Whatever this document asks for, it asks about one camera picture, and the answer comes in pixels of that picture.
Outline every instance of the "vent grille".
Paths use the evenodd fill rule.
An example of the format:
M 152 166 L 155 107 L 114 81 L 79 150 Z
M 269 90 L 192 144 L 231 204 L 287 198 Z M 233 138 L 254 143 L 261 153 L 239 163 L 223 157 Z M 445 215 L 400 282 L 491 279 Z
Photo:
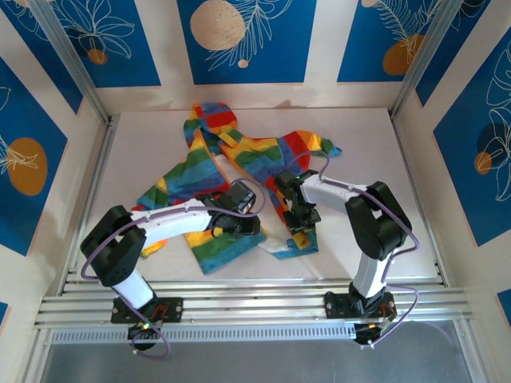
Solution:
M 53 345 L 127 342 L 126 328 L 55 330 Z M 164 328 L 171 342 L 303 341 L 355 338 L 353 325 L 179 326 Z

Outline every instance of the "gray floor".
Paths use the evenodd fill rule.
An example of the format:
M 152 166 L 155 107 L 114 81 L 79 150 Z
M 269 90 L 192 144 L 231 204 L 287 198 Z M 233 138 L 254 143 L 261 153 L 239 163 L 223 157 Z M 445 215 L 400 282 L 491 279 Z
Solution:
M 128 345 L 55 345 L 42 381 L 471 382 L 454 326 L 435 326 L 405 323 L 363 351 L 353 341 L 177 343 L 167 361 L 136 357 Z

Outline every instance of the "rainbow striped cloth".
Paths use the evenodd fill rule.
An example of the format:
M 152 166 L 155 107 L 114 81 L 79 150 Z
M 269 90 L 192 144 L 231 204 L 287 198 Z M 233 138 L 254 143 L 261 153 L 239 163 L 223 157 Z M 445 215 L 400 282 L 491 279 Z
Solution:
M 184 123 L 184 135 L 190 151 L 186 158 L 164 175 L 137 203 L 144 210 L 158 209 L 183 203 L 203 193 L 224 192 L 229 182 L 215 162 L 214 155 L 224 154 L 229 162 L 248 177 L 263 184 L 277 214 L 283 220 L 288 210 L 283 196 L 275 187 L 275 176 L 300 153 L 323 150 L 329 155 L 341 151 L 329 140 L 312 132 L 295 131 L 280 138 L 249 138 L 236 130 L 234 113 L 226 104 L 194 105 Z M 299 174 L 308 169 L 310 156 L 294 162 L 290 170 Z M 235 238 L 229 234 L 212 236 L 210 231 L 188 233 L 188 245 L 204 274 L 231 262 L 267 239 L 262 230 L 258 235 Z M 318 250 L 315 230 L 301 232 L 287 241 L 287 249 L 272 251 L 285 259 L 310 254 Z

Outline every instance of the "white wall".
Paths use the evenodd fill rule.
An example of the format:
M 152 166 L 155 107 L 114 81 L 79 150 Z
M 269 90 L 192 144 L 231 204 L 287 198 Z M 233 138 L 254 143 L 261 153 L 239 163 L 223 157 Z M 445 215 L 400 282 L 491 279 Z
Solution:
M 318 0 L 303 84 L 193 84 L 175 0 L 136 0 L 161 87 L 98 89 L 107 109 L 190 109 L 223 101 L 234 109 L 277 107 L 390 107 L 400 82 L 337 83 L 358 0 Z
M 0 301 L 10 312 L 0 333 L 0 377 L 14 381 L 42 296 L 64 262 L 63 243 L 100 122 L 84 102 L 76 116 L 0 11 L 0 57 L 68 138 L 67 147 L 26 257 L 0 246 Z
M 492 0 L 426 107 L 422 109 L 414 94 L 398 118 L 451 284 L 466 288 L 476 328 L 501 382 L 511 381 L 511 329 L 496 294 L 511 287 L 511 231 L 476 246 L 433 130 L 509 27 L 509 0 Z

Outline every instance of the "white tabletop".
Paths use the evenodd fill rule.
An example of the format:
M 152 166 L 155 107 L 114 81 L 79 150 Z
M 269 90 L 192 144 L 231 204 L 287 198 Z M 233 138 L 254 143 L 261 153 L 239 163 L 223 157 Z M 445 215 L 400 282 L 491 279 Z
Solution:
M 418 213 L 405 165 L 398 150 L 394 130 L 386 109 L 244 109 L 234 111 L 238 129 L 246 136 L 283 136 L 293 130 L 310 130 L 331 139 L 343 150 L 333 157 L 325 175 L 353 184 L 382 181 L 389 185 L 408 215 L 422 246 L 396 261 L 391 278 L 435 278 L 434 252 Z M 188 152 L 183 123 L 189 112 L 123 113 L 105 166 L 89 228 L 112 206 L 134 206 L 148 188 L 182 161 Z M 241 176 L 223 156 L 217 160 L 227 177 Z M 323 159 L 313 158 L 311 168 L 320 169 Z M 203 276 L 184 238 L 141 259 L 137 269 L 148 280 L 203 278 L 353 278 L 360 250 L 348 218 L 318 206 L 319 252 L 293 259 L 278 260 L 257 247 L 228 265 Z M 261 223 L 272 237 L 289 238 L 275 209 L 269 203 L 260 215 Z M 408 239 L 405 246 L 410 246 Z M 79 258 L 79 266 L 84 259 Z

